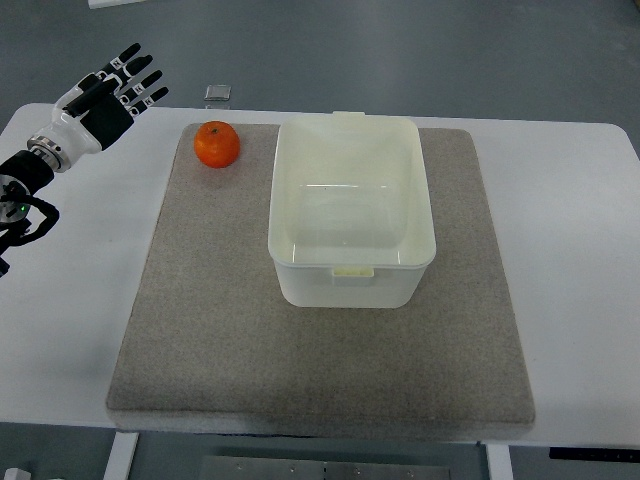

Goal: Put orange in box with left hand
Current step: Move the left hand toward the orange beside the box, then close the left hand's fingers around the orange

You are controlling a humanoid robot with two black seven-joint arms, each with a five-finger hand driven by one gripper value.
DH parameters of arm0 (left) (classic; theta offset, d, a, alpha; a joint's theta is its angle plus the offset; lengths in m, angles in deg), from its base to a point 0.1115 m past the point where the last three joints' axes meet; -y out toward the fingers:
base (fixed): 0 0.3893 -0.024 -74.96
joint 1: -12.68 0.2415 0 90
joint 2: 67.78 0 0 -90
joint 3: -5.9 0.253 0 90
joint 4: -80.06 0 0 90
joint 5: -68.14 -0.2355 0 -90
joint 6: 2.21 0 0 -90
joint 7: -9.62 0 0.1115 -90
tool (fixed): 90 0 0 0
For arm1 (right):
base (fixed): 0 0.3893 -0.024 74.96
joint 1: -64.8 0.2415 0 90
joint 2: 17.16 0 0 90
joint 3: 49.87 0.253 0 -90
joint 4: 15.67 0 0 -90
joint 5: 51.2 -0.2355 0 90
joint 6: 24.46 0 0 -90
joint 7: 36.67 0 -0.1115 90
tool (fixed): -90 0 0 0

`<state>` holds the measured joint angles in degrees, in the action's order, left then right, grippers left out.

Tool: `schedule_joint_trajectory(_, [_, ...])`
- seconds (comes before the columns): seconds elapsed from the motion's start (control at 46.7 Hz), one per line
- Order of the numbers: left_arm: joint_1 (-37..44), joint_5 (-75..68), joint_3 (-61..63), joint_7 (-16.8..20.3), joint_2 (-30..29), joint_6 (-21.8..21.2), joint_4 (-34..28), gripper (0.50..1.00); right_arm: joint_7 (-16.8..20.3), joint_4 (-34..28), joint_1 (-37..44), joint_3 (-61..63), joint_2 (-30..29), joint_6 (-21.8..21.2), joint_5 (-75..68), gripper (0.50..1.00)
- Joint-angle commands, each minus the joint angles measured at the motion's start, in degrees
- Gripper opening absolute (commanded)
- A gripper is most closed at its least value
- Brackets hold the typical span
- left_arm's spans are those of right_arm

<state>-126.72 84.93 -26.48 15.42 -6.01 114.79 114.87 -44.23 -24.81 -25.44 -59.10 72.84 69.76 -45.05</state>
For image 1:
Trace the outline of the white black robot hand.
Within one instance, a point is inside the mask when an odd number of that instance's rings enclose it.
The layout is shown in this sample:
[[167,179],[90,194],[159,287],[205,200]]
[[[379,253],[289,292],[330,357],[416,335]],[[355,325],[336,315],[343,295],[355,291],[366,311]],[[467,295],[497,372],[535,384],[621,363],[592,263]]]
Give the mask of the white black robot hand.
[[140,50],[139,43],[132,44],[64,94],[54,105],[51,122],[27,141],[27,150],[62,173],[82,156],[113,145],[133,125],[131,115],[141,115],[169,93],[167,87],[161,87],[127,108],[121,103],[136,99],[163,75],[156,70],[117,96],[153,61],[152,55],[132,59]]

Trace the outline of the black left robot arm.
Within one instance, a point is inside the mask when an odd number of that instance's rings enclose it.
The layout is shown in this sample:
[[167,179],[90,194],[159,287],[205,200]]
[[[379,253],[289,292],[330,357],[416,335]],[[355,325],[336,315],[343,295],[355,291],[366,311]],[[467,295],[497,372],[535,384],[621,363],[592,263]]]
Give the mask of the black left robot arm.
[[139,77],[153,61],[140,50],[134,43],[83,77],[54,104],[50,123],[1,163],[2,252],[41,239],[59,220],[58,209],[37,192],[81,157],[110,148],[168,93],[165,86],[149,90],[160,70]]

